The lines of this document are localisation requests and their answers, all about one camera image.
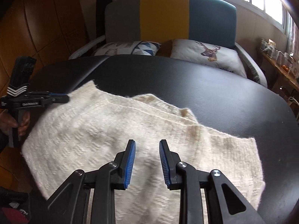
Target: sofa backrest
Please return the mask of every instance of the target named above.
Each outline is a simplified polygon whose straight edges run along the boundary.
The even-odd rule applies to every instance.
[[[223,0],[117,0],[105,10],[106,41],[191,39],[233,48],[236,11]]]

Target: geometric print pillow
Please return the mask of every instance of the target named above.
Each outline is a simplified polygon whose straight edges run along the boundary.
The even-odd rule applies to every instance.
[[[160,46],[151,41],[111,42],[97,49],[94,55],[156,55]]]
[[[142,41],[133,50],[133,55],[156,55],[161,44],[157,42]]]

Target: sofa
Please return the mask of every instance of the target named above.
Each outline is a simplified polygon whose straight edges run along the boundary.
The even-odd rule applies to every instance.
[[[200,41],[237,51],[247,77],[264,87],[267,80],[237,43],[236,7],[223,0],[97,0],[97,38],[74,52],[82,56],[97,44],[155,41],[157,55],[170,56],[173,39]]]

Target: metal pivot screw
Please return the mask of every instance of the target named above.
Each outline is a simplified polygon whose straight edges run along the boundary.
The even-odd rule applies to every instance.
[[[75,173],[78,175],[78,176],[81,176],[83,174],[83,171],[81,169],[78,169],[75,171]]]
[[[117,162],[114,162],[114,161],[111,161],[109,164],[110,164],[112,167],[116,167],[116,166],[117,166]]]
[[[184,161],[178,162],[179,167],[187,167],[187,164]]]
[[[213,170],[212,173],[213,173],[213,175],[214,175],[215,177],[218,177],[218,176],[221,175],[221,172],[220,172],[219,170],[217,170],[217,169]]]

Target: glass jar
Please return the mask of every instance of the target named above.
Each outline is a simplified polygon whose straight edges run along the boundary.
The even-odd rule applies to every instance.
[[[284,54],[284,61],[281,65],[282,69],[284,69],[287,73],[289,73],[293,67],[294,60],[287,53]]]
[[[273,57],[274,51],[276,51],[276,49],[273,46],[270,46],[269,49],[268,49],[268,56],[270,58]]]
[[[277,49],[274,50],[273,55],[272,55],[272,59],[273,59],[274,61],[277,61],[277,59],[278,59],[278,55],[279,55],[279,51],[278,51]]]
[[[269,46],[269,44],[264,39],[262,39],[262,41],[261,41],[261,47],[260,47],[261,50],[266,49],[268,46]]]
[[[283,61],[284,61],[284,54],[281,51],[279,51],[276,64],[281,66],[283,64]]]
[[[290,70],[290,75],[292,77],[294,77],[295,79],[298,79],[299,78],[299,63],[298,61],[295,61],[293,63],[293,67],[292,69]]]

